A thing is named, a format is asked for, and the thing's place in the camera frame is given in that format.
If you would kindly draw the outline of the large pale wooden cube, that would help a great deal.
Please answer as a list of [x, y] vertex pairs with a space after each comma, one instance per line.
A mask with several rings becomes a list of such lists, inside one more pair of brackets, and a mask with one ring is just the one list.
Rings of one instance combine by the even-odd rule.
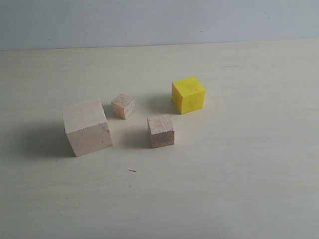
[[79, 157], [113, 145], [99, 98], [65, 106], [64, 128], [75, 156]]

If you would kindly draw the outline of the small pale wooden cube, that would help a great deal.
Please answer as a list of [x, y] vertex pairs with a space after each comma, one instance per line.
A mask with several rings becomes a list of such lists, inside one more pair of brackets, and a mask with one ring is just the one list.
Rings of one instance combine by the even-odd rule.
[[125, 94], [119, 94], [111, 101], [111, 105], [113, 113], [124, 120], [135, 111], [134, 99]]

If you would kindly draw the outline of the medium wooden cube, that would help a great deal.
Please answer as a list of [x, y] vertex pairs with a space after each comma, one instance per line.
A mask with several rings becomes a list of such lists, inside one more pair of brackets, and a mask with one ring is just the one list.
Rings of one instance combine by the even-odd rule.
[[147, 123], [152, 148], [174, 145], [175, 131], [168, 114], [148, 117]]

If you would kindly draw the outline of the yellow cube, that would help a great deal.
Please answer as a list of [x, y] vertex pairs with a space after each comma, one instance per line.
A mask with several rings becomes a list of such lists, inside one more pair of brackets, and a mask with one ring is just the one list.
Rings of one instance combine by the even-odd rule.
[[196, 77], [172, 82], [171, 99], [181, 115], [203, 108], [204, 97], [205, 88]]

